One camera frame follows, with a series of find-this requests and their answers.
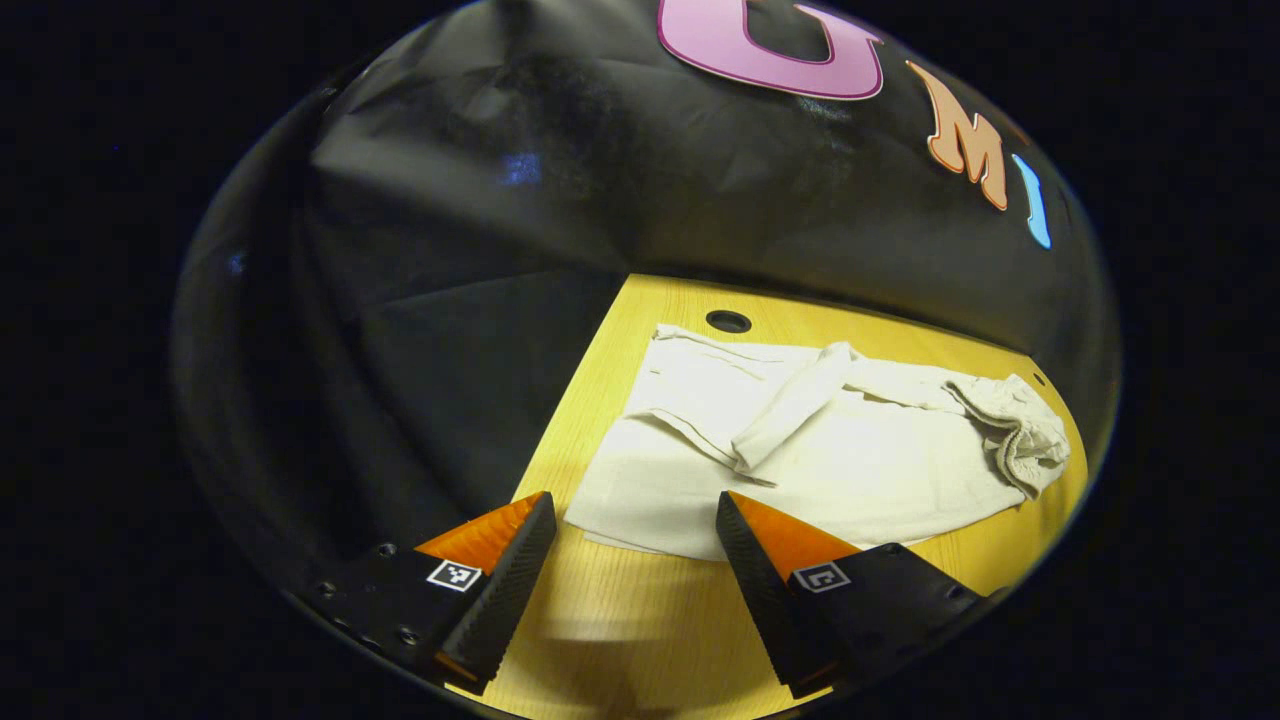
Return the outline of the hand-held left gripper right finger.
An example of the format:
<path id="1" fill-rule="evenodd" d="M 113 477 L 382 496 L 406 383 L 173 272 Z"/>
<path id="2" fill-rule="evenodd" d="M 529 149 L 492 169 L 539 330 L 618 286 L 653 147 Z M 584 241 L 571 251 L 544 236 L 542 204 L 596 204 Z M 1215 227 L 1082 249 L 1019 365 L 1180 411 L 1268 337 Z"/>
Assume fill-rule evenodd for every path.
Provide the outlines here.
<path id="1" fill-rule="evenodd" d="M 797 700 L 874 685 L 989 605 L 902 544 L 859 550 L 733 491 L 719 495 L 716 533 L 774 674 Z"/>

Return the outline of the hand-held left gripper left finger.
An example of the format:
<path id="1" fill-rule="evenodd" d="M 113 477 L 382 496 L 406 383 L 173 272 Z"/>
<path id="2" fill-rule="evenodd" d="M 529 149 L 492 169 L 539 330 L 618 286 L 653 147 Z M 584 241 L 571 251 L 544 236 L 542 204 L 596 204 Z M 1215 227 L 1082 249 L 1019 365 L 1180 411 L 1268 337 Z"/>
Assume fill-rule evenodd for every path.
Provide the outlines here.
<path id="1" fill-rule="evenodd" d="M 300 598 L 356 644 L 435 684 L 493 682 L 557 534 L 538 491 L 415 547 L 383 543 L 302 584 Z"/>

